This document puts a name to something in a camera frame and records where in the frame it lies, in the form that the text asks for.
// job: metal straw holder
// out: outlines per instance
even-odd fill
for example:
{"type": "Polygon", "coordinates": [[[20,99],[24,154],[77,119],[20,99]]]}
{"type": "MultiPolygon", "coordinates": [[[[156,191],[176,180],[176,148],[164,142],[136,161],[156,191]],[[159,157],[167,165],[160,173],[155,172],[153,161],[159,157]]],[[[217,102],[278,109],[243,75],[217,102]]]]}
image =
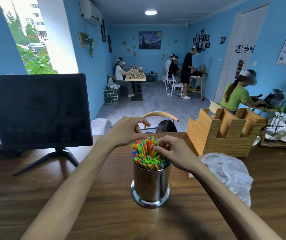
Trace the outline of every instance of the metal straw holder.
{"type": "Polygon", "coordinates": [[[150,171],[134,164],[131,192],[134,201],[142,207],[156,209],[167,202],[170,195],[169,173],[171,164],[159,171],[150,171]]]}

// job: starry night painting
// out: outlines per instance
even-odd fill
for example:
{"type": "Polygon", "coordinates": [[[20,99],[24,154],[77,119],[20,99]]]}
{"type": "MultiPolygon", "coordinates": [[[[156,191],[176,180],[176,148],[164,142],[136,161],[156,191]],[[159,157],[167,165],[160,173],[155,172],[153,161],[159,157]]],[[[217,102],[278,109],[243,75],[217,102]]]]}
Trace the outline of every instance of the starry night painting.
{"type": "Polygon", "coordinates": [[[160,50],[161,38],[161,31],[139,31],[139,49],[160,50]]]}

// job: monitor stand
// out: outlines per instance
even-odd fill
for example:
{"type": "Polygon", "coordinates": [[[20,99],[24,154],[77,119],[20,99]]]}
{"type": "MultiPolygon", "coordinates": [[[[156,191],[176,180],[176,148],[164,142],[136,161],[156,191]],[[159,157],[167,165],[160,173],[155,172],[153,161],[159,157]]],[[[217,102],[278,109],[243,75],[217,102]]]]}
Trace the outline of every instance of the monitor stand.
{"type": "Polygon", "coordinates": [[[44,157],[42,157],[41,159],[38,159],[37,161],[33,162],[32,164],[28,165],[27,167],[23,168],[22,170],[16,172],[13,174],[13,176],[17,176],[49,159],[51,159],[52,157],[59,157],[59,156],[65,156],[67,157],[67,159],[75,166],[77,167],[79,165],[79,162],[75,159],[75,157],[73,156],[73,154],[67,149],[67,148],[55,148],[54,152],[51,152],[47,155],[45,155],[44,157]]]}

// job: black t-shirt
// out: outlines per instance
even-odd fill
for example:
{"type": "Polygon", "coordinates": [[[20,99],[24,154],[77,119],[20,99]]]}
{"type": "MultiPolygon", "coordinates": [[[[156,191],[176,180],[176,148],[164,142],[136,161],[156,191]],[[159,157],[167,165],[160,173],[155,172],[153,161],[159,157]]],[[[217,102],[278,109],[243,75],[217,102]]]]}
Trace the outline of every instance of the black t-shirt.
{"type": "Polygon", "coordinates": [[[191,75],[191,71],[192,69],[190,69],[189,67],[192,66],[192,54],[190,52],[188,52],[184,58],[184,62],[182,65],[182,72],[181,72],[181,76],[190,76],[191,75]]]}
{"type": "Polygon", "coordinates": [[[169,66],[169,78],[172,78],[172,74],[174,76],[177,76],[178,66],[173,61],[171,62],[169,66]]]}

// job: colorful straw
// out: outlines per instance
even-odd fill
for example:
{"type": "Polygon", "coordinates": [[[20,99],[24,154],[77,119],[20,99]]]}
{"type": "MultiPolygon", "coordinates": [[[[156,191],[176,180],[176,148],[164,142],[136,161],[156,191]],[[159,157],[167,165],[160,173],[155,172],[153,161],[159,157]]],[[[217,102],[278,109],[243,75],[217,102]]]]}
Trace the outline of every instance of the colorful straw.
{"type": "Polygon", "coordinates": [[[137,144],[132,145],[131,154],[137,166],[150,171],[158,171],[170,164],[169,160],[152,149],[156,141],[156,138],[148,137],[145,140],[138,140],[137,144]]]}

